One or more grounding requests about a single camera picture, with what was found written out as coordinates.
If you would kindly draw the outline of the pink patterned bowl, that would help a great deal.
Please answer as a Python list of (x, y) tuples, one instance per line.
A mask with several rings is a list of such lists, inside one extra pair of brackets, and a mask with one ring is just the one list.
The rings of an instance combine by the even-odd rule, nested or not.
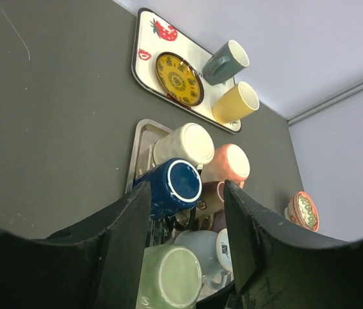
[(304, 191), (294, 195), (284, 210), (284, 216), (294, 224), (297, 224), (312, 232), (319, 229), (319, 214), (313, 200)]

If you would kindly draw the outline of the black gold mug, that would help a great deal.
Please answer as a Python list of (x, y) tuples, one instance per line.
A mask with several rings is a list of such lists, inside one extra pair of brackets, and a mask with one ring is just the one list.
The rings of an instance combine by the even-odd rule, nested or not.
[(224, 209), (224, 181), (203, 183), (201, 199), (196, 206), (196, 216), (204, 217)]

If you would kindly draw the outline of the dark blue mug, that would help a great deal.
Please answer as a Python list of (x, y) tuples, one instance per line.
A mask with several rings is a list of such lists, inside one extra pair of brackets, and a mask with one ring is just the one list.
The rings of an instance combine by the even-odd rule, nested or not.
[(149, 217), (167, 218), (172, 228), (185, 230), (174, 217), (179, 212), (191, 212), (200, 201), (203, 185), (198, 170), (182, 158), (171, 158), (135, 179), (133, 186), (142, 182), (150, 183)]

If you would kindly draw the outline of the pink mug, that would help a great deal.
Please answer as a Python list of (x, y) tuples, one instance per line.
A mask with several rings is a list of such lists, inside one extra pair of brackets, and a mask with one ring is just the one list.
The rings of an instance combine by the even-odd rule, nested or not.
[(236, 144), (225, 144), (215, 150), (214, 157), (201, 171), (205, 182), (230, 180), (243, 188), (250, 175), (250, 162)]

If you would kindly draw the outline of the cream white mug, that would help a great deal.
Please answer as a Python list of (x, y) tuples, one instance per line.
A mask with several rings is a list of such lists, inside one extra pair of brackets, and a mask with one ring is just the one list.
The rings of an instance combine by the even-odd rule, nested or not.
[(193, 166), (207, 165), (214, 157), (214, 142), (201, 125), (190, 122), (161, 138), (153, 147), (156, 165), (181, 158)]

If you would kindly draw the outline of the light blue mug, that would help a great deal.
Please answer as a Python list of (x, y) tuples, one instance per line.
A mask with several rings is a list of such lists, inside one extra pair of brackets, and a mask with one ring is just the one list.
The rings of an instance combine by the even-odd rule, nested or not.
[(186, 230), (174, 239), (192, 251), (198, 258), (205, 284), (212, 290), (220, 290), (231, 282), (232, 258), (228, 240), (228, 230)]

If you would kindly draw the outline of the grey green mug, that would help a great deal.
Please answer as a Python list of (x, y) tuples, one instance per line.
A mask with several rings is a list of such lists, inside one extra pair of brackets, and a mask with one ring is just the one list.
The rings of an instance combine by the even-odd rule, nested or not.
[(212, 86), (222, 84), (250, 64), (245, 49), (235, 40), (226, 42), (204, 65), (203, 78)]

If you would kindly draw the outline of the silver metal tray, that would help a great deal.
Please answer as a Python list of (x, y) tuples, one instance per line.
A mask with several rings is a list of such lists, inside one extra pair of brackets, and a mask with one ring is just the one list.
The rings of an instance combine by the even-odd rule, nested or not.
[[(170, 133), (172, 133), (172, 129), (151, 119), (143, 119), (137, 123), (124, 192), (129, 192), (137, 178), (155, 167), (153, 146)], [(146, 247), (161, 245), (172, 240), (175, 235), (176, 230), (171, 227), (166, 219), (149, 220), (145, 245)], [(196, 307), (224, 308), (229, 296), (234, 293), (233, 276), (228, 274), (225, 280), (226, 282), (216, 289), (204, 286)]]

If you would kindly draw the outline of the light green mug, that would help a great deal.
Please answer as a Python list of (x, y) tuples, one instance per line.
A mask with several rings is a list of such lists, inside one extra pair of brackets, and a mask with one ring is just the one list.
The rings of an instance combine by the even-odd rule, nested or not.
[(195, 308), (202, 289), (200, 262), (189, 249), (164, 244), (144, 250), (137, 308)]

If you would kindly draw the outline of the yellow patterned plate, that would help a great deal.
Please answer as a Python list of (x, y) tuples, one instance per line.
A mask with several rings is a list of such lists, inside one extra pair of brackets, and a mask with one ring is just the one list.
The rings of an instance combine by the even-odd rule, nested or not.
[(194, 107), (203, 102), (204, 87), (200, 76), (181, 56), (169, 51), (160, 53), (155, 71), (164, 90), (178, 103)]

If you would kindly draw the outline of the mauve purple mug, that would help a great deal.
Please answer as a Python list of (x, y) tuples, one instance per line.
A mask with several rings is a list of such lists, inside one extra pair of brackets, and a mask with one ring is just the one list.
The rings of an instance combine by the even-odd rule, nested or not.
[(219, 211), (214, 215), (214, 221), (211, 230), (219, 233), (227, 227), (225, 219), (225, 210)]

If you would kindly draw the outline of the yellow mug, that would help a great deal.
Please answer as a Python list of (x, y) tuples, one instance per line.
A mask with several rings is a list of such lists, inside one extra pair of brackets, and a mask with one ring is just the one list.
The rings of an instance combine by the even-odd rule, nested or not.
[(253, 87), (239, 82), (213, 106), (212, 114), (220, 124), (236, 122), (259, 109), (259, 98)]

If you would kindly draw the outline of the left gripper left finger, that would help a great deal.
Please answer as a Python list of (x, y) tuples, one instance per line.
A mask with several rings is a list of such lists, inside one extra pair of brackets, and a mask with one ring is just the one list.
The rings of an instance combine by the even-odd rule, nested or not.
[(151, 188), (44, 239), (0, 229), (0, 308), (134, 308)]

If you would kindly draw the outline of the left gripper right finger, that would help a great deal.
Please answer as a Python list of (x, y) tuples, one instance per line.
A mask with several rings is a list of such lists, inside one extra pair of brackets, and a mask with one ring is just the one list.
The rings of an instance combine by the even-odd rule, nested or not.
[(243, 308), (363, 308), (363, 239), (300, 227), (231, 181), (225, 216)]

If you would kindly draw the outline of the strawberry pattern white tray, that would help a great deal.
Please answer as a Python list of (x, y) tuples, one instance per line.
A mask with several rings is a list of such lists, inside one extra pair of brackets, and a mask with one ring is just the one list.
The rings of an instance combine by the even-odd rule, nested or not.
[(212, 54), (148, 8), (138, 10), (132, 72), (138, 83), (158, 97), (231, 133), (241, 122), (219, 123), (214, 104), (236, 84), (235, 78), (211, 86), (202, 74)]

